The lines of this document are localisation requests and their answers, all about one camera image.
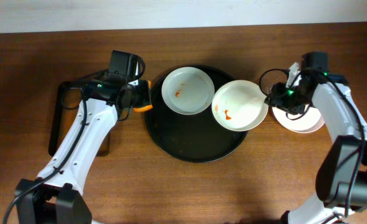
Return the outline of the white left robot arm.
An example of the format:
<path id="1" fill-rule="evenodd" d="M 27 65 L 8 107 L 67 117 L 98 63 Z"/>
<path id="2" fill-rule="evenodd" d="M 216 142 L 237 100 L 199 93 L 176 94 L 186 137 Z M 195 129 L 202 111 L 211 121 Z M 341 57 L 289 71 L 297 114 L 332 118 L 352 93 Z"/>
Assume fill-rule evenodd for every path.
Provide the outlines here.
<path id="1" fill-rule="evenodd" d="M 12 208 L 17 209 L 19 223 L 94 223 L 83 189 L 103 140 L 121 120 L 125 106 L 140 112 L 152 108 L 148 80 L 119 84 L 77 81 L 68 87 L 80 91 L 75 120 L 37 178 L 20 180 L 4 223 Z"/>

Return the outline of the white plate with ketchup smear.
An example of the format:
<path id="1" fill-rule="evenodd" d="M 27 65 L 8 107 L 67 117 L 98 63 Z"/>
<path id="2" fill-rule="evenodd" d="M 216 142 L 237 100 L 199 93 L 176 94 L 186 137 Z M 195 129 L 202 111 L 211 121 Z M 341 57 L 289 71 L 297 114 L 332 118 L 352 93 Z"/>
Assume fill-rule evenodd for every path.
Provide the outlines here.
<path id="1" fill-rule="evenodd" d="M 224 84 L 215 93 L 211 112 L 222 127 L 231 131 L 248 131 L 262 123 L 268 112 L 266 95 L 247 80 Z"/>

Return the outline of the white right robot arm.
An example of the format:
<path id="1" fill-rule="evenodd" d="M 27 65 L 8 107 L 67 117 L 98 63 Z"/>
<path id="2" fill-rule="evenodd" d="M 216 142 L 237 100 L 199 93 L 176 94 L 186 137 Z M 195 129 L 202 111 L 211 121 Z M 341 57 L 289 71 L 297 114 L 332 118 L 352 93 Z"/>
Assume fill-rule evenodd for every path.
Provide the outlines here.
<path id="1" fill-rule="evenodd" d="M 281 223 L 335 223 L 367 209 L 367 123 L 344 78 L 303 78 L 296 86 L 276 83 L 266 103 L 291 114 L 311 105 L 322 115 L 332 147 L 318 170 L 315 194 L 286 211 Z"/>

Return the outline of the orange green scrub sponge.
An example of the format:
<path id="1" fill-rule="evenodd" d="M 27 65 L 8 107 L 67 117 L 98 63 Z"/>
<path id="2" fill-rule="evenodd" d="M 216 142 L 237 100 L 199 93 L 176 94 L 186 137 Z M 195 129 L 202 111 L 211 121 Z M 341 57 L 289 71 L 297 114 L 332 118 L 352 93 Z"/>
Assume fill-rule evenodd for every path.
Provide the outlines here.
<path id="1" fill-rule="evenodd" d="M 151 103 L 151 82 L 149 80 L 137 81 L 135 96 L 133 106 L 135 112 L 145 112 L 153 108 Z"/>

